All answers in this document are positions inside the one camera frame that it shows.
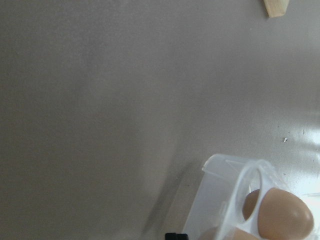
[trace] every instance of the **plastic container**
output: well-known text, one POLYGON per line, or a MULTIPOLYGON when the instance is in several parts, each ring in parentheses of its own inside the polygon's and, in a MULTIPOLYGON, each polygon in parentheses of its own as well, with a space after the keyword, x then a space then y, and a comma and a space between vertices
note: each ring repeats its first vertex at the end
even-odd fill
MULTIPOLYGON (((223 240, 232 236, 236 228, 262 239, 257 218, 264 195, 271 188, 289 191, 275 168, 265 160, 216 154, 202 170, 204 176, 183 228, 189 239, 199 240, 206 233, 215 232, 205 240, 223 240), (245 220, 242 214, 245 198, 256 189, 260 189, 257 203, 245 220)), ((318 237, 315 227, 306 240, 318 237)))

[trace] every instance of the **table surface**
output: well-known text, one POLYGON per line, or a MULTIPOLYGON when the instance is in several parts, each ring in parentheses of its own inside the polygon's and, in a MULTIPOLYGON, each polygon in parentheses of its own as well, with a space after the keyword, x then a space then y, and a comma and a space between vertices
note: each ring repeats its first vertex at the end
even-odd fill
POLYGON ((1 239, 163 239, 215 153, 320 192, 319 8, 4 1, 1 239))

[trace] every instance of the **wooden block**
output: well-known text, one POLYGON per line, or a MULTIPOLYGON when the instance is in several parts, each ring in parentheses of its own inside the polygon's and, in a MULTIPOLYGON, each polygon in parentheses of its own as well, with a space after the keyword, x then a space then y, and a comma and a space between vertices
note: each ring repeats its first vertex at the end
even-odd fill
POLYGON ((270 18, 285 15, 289 0, 264 0, 265 8, 270 18))

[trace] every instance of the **egg carton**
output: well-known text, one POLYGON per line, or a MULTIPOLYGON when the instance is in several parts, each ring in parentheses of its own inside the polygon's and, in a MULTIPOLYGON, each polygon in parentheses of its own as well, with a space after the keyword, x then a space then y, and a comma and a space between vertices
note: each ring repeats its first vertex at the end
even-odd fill
MULTIPOLYGON (((206 161, 202 170, 204 176, 183 228, 189 240, 202 240, 203 235, 212 231, 214 235, 208 240, 225 240, 235 229, 263 239, 258 231, 258 212, 265 194, 272 188, 289 192, 276 169, 262 159, 216 154, 206 161), (260 193, 254 210, 245 220, 242 208, 246 197, 257 189, 260 193)), ((320 240, 316 220, 306 240, 320 240)))

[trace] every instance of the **plastic container lid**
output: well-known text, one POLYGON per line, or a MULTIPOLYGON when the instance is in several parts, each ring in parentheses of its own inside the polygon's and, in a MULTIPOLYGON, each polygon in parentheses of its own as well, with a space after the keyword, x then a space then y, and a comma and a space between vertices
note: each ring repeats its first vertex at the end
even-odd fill
MULTIPOLYGON (((216 154, 206 161, 202 170, 205 174, 183 228, 189 239, 198 240, 211 232, 212 240, 223 240, 232 235, 236 228, 262 239, 257 218, 264 195, 271 188, 289 192, 275 168, 261 159, 216 154), (245 220, 242 208, 246 196, 256 189, 260 189, 257 203, 251 216, 245 220)), ((320 219, 316 216, 319 216, 320 194, 306 195, 302 200, 315 218, 314 230, 306 240, 318 240, 320 219)))

